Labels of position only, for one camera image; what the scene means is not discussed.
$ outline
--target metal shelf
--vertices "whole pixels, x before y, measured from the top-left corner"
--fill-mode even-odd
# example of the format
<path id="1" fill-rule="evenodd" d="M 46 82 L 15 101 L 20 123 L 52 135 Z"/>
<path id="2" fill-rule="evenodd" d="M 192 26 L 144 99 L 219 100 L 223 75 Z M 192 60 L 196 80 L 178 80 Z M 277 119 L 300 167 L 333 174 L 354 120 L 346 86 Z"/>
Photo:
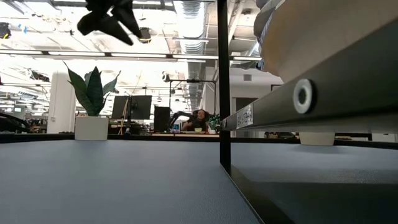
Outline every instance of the metal shelf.
<path id="1" fill-rule="evenodd" d="M 228 116 L 223 130 L 398 133 L 397 40 L 395 20 Z M 306 113 L 293 100 L 300 80 L 312 86 Z"/>

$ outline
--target green plant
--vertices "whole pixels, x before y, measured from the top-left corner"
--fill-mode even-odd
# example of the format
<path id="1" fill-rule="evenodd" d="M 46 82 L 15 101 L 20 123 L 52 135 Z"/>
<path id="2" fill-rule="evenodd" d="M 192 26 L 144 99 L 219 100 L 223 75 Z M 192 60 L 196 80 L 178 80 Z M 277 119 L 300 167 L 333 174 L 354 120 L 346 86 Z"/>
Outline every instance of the green plant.
<path id="1" fill-rule="evenodd" d="M 211 130 L 215 130 L 217 127 L 217 124 L 220 124 L 220 115 L 214 115 L 209 119 L 209 126 Z"/>
<path id="2" fill-rule="evenodd" d="M 85 80 L 74 71 L 70 70 L 68 65 L 67 68 L 70 78 L 68 82 L 74 87 L 77 100 L 84 109 L 86 109 L 88 116 L 99 116 L 109 96 L 107 93 L 114 90 L 120 72 L 113 81 L 110 81 L 102 87 L 101 72 L 98 71 L 97 67 L 95 67 L 92 72 L 85 75 Z"/>

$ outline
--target air duct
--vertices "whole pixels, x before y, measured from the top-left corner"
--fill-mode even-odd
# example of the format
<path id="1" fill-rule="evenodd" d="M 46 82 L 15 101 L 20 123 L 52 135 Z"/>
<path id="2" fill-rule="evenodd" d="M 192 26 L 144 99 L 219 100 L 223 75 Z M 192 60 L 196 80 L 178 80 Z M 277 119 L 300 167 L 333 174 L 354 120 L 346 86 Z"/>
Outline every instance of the air duct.
<path id="1" fill-rule="evenodd" d="M 175 1 L 175 11 L 178 18 L 179 35 L 183 38 L 202 39 L 205 36 L 205 18 L 207 3 L 199 1 Z M 205 43 L 197 40 L 180 41 L 183 54 L 204 53 Z M 188 63 L 189 79 L 205 79 L 205 65 L 198 62 Z M 203 85 L 189 85 L 191 108 L 194 110 L 200 105 Z"/>
<path id="2" fill-rule="evenodd" d="M 259 43 L 256 41 L 247 52 L 243 52 L 241 55 L 245 57 L 260 57 Z M 231 68 L 249 70 L 250 68 L 256 68 L 256 64 L 257 62 L 232 63 Z"/>

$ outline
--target person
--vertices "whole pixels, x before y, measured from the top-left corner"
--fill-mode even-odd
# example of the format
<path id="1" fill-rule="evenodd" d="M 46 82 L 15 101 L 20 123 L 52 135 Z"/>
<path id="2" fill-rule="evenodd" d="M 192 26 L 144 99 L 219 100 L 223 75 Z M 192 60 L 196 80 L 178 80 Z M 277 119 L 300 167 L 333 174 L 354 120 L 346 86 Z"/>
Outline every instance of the person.
<path id="1" fill-rule="evenodd" d="M 207 131 L 206 111 L 198 110 L 194 120 L 189 119 L 183 126 L 182 131 L 195 131 L 195 128 L 201 128 L 201 131 Z"/>

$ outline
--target white planter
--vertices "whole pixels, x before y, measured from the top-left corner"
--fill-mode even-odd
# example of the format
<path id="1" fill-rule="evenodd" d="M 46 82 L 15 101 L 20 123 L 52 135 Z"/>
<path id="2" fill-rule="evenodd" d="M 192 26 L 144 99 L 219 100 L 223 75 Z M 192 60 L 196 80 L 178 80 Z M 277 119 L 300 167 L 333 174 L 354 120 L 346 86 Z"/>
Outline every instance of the white planter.
<path id="1" fill-rule="evenodd" d="M 77 117 L 75 140 L 105 141 L 108 138 L 108 119 L 100 117 Z"/>

